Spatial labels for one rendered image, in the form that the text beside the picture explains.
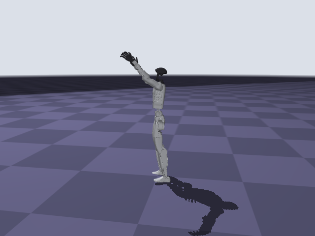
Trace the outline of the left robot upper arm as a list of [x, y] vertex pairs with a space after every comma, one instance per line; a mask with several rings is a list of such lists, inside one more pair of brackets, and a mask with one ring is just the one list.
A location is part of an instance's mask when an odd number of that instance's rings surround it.
[[142, 76], [142, 80], [146, 81], [150, 85], [152, 85], [156, 90], [163, 90], [163, 85], [160, 82], [155, 81], [154, 79], [146, 78], [144, 75]]

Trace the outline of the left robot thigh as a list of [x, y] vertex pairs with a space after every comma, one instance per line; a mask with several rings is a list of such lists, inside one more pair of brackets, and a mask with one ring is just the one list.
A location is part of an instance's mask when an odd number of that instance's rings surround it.
[[160, 155], [161, 150], [165, 148], [162, 147], [162, 139], [163, 139], [162, 132], [158, 130], [164, 130], [164, 122], [162, 120], [158, 120], [158, 122], [155, 123], [154, 133], [153, 133], [154, 144], [155, 144], [157, 152], [159, 152], [159, 155]]

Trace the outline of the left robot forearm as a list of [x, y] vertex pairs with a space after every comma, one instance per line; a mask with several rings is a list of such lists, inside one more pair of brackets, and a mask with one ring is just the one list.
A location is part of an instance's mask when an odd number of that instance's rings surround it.
[[150, 77], [149, 74], [141, 68], [137, 61], [134, 60], [132, 63], [134, 64], [134, 68], [138, 71], [139, 75], [144, 75], [147, 79]]

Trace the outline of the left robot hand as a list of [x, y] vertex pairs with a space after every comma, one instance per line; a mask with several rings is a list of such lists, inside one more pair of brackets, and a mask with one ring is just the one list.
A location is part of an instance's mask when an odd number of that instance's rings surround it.
[[133, 57], [132, 57], [132, 55], [131, 55], [130, 52], [129, 52], [129, 53], [124, 52], [124, 53], [121, 54], [120, 57], [123, 57], [123, 58], [125, 58], [127, 61], [130, 61], [130, 64], [131, 64], [132, 66], [134, 66], [134, 64], [133, 64], [132, 62], [133, 62], [135, 59], [133, 59]]

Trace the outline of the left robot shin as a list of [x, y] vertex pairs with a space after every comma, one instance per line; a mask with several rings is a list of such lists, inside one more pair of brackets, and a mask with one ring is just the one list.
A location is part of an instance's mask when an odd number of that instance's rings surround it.
[[167, 177], [167, 166], [168, 166], [167, 150], [162, 149], [160, 155], [159, 155], [159, 152], [157, 152], [157, 153], [158, 153], [158, 160], [159, 160], [159, 164], [161, 167], [163, 177], [166, 178]]

